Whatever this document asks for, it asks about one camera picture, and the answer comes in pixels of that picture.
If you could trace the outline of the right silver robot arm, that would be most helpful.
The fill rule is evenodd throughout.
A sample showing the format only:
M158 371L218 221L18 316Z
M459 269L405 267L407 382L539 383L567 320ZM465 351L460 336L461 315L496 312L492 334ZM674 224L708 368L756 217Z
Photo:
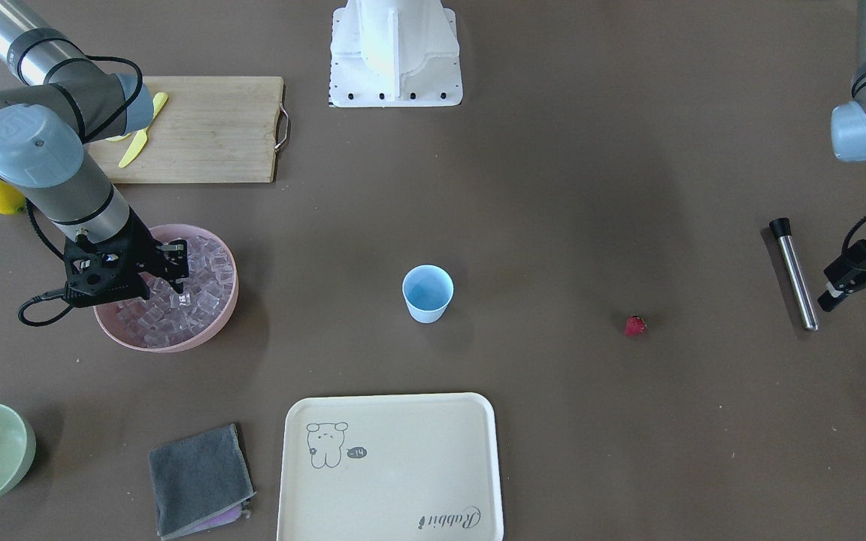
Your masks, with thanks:
M0 1L0 59L21 87L0 90L0 180L65 235L69 306L149 298L147 277L183 291L185 240L159 242L87 144L151 126L141 69L107 73L20 1Z

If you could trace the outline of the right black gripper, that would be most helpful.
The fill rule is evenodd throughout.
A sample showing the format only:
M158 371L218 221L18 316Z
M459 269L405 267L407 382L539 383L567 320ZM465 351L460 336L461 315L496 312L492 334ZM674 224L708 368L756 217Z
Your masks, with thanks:
M175 294L183 294L183 275L171 277L171 264L188 264L188 242L162 243L134 210L120 232L103 242L84 236L66 240L63 250L63 301L75 308L140 298L148 301L150 288L144 275L165 280Z

